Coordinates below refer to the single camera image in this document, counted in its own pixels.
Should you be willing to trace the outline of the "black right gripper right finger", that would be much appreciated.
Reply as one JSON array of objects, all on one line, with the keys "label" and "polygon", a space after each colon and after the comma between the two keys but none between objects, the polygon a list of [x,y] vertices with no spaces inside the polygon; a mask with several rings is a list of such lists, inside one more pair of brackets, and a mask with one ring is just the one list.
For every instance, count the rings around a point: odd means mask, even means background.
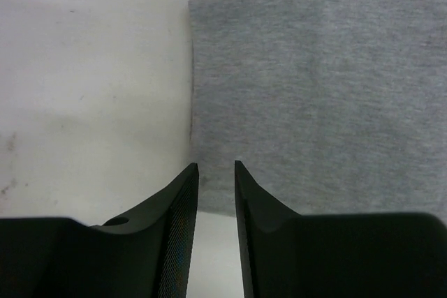
[{"label": "black right gripper right finger", "polygon": [[301,215],[235,162],[245,297],[445,297],[446,226],[426,213]]}]

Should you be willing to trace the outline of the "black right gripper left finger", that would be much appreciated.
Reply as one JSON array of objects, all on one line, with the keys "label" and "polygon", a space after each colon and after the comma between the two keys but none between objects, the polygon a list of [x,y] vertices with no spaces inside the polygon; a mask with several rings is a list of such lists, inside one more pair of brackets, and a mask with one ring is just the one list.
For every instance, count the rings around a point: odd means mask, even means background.
[{"label": "black right gripper left finger", "polygon": [[102,225],[71,218],[1,221],[2,297],[185,297],[198,166]]}]

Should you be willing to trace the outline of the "grey tank top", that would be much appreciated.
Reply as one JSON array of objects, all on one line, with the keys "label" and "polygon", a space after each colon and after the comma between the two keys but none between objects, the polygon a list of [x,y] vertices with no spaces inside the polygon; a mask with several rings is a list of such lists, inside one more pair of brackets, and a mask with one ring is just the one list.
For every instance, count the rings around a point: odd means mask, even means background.
[{"label": "grey tank top", "polygon": [[446,217],[446,0],[190,0],[200,208]]}]

